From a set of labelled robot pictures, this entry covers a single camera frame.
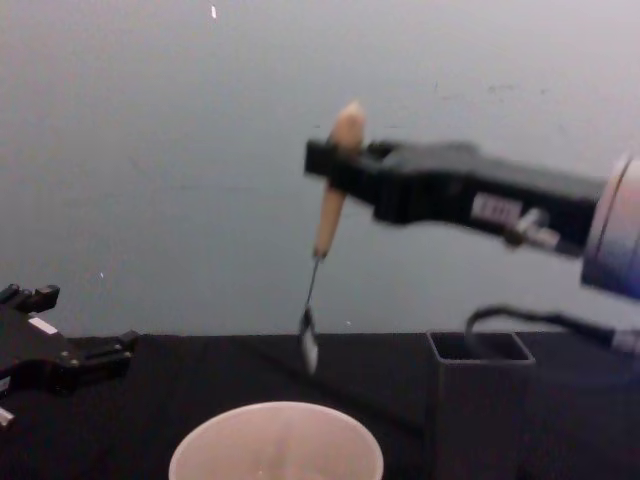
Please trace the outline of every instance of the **paper cup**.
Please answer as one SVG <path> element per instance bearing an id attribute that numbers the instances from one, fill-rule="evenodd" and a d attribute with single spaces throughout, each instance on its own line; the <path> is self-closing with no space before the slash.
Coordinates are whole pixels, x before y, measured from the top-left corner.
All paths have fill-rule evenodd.
<path id="1" fill-rule="evenodd" d="M 178 446 L 169 480 L 381 480 L 382 452 L 353 418 L 273 402 L 219 415 Z"/>

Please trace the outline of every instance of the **black table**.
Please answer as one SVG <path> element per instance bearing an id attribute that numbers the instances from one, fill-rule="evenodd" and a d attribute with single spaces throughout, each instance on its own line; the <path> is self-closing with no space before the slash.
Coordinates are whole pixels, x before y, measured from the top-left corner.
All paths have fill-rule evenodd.
<path id="1" fill-rule="evenodd" d="M 541 369 L 583 378 L 629 369 L 628 360 L 569 335 L 521 338 Z M 386 479 L 424 478 L 425 336 L 325 335 L 320 341 L 318 372 L 309 378 L 295 337 L 143 336 L 124 379 L 69 398 L 23 392 L 4 400 L 17 420 L 0 432 L 0 478 L 166 479 L 174 449 L 197 425 L 272 400 L 344 411 L 377 438 Z M 639 479 L 640 381 L 596 390 L 536 381 L 523 440 L 521 479 Z"/>

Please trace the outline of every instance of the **rectangular holder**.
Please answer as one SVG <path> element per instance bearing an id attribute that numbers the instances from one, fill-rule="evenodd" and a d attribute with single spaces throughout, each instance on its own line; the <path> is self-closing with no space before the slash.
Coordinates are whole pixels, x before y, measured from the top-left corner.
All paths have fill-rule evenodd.
<path id="1" fill-rule="evenodd" d="M 500 359 L 483 359 L 464 333 L 427 334 L 429 480 L 515 480 L 535 359 L 512 333 L 480 333 Z"/>

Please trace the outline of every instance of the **gray wall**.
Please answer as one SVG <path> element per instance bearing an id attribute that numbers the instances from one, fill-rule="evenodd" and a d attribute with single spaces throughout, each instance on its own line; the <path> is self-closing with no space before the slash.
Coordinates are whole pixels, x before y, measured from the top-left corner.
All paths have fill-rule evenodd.
<path id="1" fill-rule="evenodd" d="M 303 146 L 352 98 L 370 138 L 603 176 L 640 151 L 637 0 L 216 7 L 2 1 L 1 281 L 58 283 L 70 335 L 294 331 L 322 193 Z M 458 328 L 499 301 L 634 324 L 579 272 L 350 204 L 314 303 L 321 331 Z"/>

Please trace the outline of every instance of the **label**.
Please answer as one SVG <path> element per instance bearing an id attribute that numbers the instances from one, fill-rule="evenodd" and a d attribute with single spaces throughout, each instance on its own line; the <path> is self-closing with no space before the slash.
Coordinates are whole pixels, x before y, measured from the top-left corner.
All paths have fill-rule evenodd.
<path id="1" fill-rule="evenodd" d="M 11 377 L 3 378 L 0 380 L 0 393 L 9 389 L 9 383 L 11 383 Z"/>
<path id="2" fill-rule="evenodd" d="M 58 330 L 55 329 L 54 326 L 49 325 L 47 322 L 38 317 L 33 317 L 29 319 L 29 323 L 35 327 L 38 327 L 44 333 L 48 335 L 52 335 L 54 333 L 58 333 Z"/>
<path id="3" fill-rule="evenodd" d="M 521 213 L 522 202 L 488 193 L 478 193 L 471 207 L 471 218 L 505 226 L 518 223 Z"/>

